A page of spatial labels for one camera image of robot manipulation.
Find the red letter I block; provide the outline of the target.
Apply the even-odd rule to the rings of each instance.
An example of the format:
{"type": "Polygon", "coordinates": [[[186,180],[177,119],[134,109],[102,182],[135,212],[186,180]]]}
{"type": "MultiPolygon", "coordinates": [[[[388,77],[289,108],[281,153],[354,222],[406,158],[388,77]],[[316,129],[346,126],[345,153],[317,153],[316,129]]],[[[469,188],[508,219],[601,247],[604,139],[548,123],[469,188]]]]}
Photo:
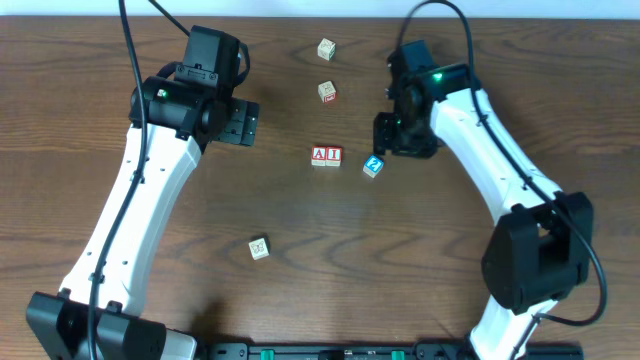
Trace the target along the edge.
{"type": "Polygon", "coordinates": [[[326,148],[326,165],[339,167],[342,163],[343,149],[341,147],[326,148]]]}

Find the red letter A block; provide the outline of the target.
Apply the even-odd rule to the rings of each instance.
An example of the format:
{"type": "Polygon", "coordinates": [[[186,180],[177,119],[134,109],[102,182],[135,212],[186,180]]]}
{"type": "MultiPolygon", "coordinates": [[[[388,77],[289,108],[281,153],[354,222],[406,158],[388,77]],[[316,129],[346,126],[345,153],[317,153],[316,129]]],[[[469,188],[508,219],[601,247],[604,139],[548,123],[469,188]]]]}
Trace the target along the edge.
{"type": "Polygon", "coordinates": [[[312,148],[311,165],[312,166],[325,166],[327,159],[327,148],[324,146],[314,146],[312,148]]]}

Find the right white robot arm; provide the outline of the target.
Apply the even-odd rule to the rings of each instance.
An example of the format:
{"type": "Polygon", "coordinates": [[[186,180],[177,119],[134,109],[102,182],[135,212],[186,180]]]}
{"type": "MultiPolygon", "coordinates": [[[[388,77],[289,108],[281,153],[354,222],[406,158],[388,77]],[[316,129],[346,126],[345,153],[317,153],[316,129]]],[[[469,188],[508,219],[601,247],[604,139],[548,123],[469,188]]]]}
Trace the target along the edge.
{"type": "Polygon", "coordinates": [[[577,346],[531,346],[551,310],[587,280],[603,275],[591,245],[594,210],[566,194],[519,148],[464,64],[392,69],[391,113],[374,122],[379,155],[428,158],[447,145],[479,190],[494,221],[481,259],[490,293],[464,344],[416,347],[419,359],[581,359],[577,346]]]}

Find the blue number 2 block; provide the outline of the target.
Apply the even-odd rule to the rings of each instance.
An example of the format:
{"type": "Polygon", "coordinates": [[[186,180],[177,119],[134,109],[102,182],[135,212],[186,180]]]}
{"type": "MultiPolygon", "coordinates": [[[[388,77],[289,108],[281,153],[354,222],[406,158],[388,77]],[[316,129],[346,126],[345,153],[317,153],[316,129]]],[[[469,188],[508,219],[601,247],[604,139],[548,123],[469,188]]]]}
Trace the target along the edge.
{"type": "Polygon", "coordinates": [[[375,178],[380,173],[383,167],[384,167],[384,161],[376,155],[371,155],[364,162],[362,171],[364,174],[368,175],[370,178],[375,178]]]}

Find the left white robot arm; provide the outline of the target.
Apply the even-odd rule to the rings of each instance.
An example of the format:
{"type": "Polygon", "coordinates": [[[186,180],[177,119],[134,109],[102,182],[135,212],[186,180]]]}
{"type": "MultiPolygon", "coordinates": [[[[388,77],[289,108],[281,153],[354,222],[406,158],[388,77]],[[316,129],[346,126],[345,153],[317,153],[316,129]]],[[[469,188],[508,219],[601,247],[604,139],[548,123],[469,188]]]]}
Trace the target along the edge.
{"type": "Polygon", "coordinates": [[[159,241],[212,141],[253,144],[260,107],[231,87],[147,78],[132,97],[121,167],[83,254],[26,321],[52,359],[195,359],[192,335],[141,314],[159,241]]]}

